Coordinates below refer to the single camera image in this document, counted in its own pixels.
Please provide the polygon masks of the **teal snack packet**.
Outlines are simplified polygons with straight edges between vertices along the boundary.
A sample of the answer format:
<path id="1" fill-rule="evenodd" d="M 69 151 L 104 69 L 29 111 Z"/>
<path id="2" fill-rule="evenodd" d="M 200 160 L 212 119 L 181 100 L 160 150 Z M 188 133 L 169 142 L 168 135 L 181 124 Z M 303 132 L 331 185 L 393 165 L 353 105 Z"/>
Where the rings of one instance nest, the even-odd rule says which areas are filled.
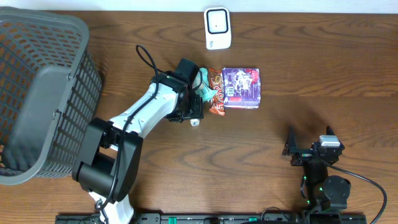
<path id="1" fill-rule="evenodd" d="M 210 87 L 209 79 L 208 79 L 208 69 L 200 68 L 197 76 L 194 80 L 193 87 L 195 89 L 195 93 L 200 95 L 204 102 L 214 103 L 216 98 L 216 90 L 213 90 Z"/>

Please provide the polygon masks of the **red-brown candy bar wrapper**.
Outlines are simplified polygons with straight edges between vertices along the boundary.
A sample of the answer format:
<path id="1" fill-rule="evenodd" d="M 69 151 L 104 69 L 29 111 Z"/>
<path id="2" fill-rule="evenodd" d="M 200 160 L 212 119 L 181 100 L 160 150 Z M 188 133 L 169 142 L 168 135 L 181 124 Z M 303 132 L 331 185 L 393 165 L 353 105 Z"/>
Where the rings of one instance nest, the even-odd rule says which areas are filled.
<path id="1" fill-rule="evenodd" d="M 215 95 L 211 99 L 209 111 L 220 116 L 225 115 L 224 111 L 224 94 L 223 94 L 223 77 L 220 70 L 214 68 L 208 69 L 209 87 L 215 91 Z"/>

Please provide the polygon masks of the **purple snack box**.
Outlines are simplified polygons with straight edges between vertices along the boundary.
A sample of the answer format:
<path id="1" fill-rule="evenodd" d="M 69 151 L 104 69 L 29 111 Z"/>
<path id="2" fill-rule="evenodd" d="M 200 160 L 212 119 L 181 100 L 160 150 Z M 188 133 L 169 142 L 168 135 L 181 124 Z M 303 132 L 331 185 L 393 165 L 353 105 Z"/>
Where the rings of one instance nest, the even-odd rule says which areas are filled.
<path id="1" fill-rule="evenodd" d="M 224 68 L 223 94 L 227 108 L 257 109 L 261 102 L 261 76 L 258 68 Z"/>

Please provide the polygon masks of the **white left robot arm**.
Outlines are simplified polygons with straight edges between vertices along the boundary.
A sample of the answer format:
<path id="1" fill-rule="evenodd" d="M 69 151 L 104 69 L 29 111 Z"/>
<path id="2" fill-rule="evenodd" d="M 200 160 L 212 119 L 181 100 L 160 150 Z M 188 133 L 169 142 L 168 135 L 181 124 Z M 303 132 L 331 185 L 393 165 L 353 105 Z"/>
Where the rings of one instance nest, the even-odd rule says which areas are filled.
<path id="1" fill-rule="evenodd" d="M 157 71 L 147 92 L 129 109 L 105 121 L 90 121 L 72 178 L 89 193 L 99 211 L 98 223 L 129 223 L 134 216 L 128 193 L 137 177 L 144 138 L 159 121 L 181 123 L 203 118 L 196 94 L 202 72 L 181 59 L 174 71 Z"/>

